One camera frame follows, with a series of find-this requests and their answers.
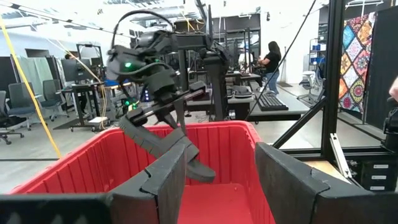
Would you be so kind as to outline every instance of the person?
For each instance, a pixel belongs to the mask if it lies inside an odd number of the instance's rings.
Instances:
[[[65,54],[65,59],[74,60],[75,58],[72,57],[70,54]],[[79,104],[80,104],[80,108],[81,108],[81,113],[83,113],[83,117],[87,117],[88,114],[85,111],[85,108],[87,105],[87,97],[86,97],[85,93],[79,93],[78,99],[79,99]]]
[[[265,82],[266,80],[268,80],[269,89],[273,91],[275,94],[278,94],[279,92],[276,87],[276,81],[279,77],[278,64],[281,60],[280,49],[275,41],[271,41],[268,43],[268,49],[269,53],[264,57],[264,59],[259,58],[258,62],[260,66],[266,69],[265,75],[262,79]]]
[[[398,77],[392,83],[389,94],[398,102]]]

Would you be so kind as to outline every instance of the black metal frame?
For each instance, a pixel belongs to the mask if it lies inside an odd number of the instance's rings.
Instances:
[[[276,140],[273,146],[280,148],[304,126],[304,124],[323,109],[321,148],[281,149],[281,151],[303,161],[325,159],[331,164],[334,164],[335,155],[330,142],[330,134],[336,133],[337,129],[341,46],[343,41],[345,11],[344,0],[330,1],[329,10],[325,96]],[[397,157],[397,154],[381,146],[343,147],[343,152],[347,160],[391,160]]]

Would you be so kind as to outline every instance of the jeans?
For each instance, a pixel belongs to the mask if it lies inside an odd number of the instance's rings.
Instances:
[[[275,72],[275,75],[272,76],[273,73],[267,73],[262,80],[267,83],[270,91],[273,91],[275,94],[279,94],[278,89],[276,88],[276,81],[279,77],[279,72]]]

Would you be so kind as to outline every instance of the woman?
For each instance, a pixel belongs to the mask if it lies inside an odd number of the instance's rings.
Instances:
[[[259,65],[266,68],[266,74],[262,79],[266,82],[267,78],[269,89],[275,94],[278,94],[279,92],[276,88],[276,81],[279,77],[278,64],[281,59],[280,50],[278,44],[275,41],[269,42],[268,49],[269,53],[264,57],[264,59],[259,59]]]

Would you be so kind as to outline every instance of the keyboard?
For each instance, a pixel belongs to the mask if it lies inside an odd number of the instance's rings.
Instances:
[[[289,108],[284,105],[274,94],[263,94],[259,100],[261,111],[277,111],[288,110]]]

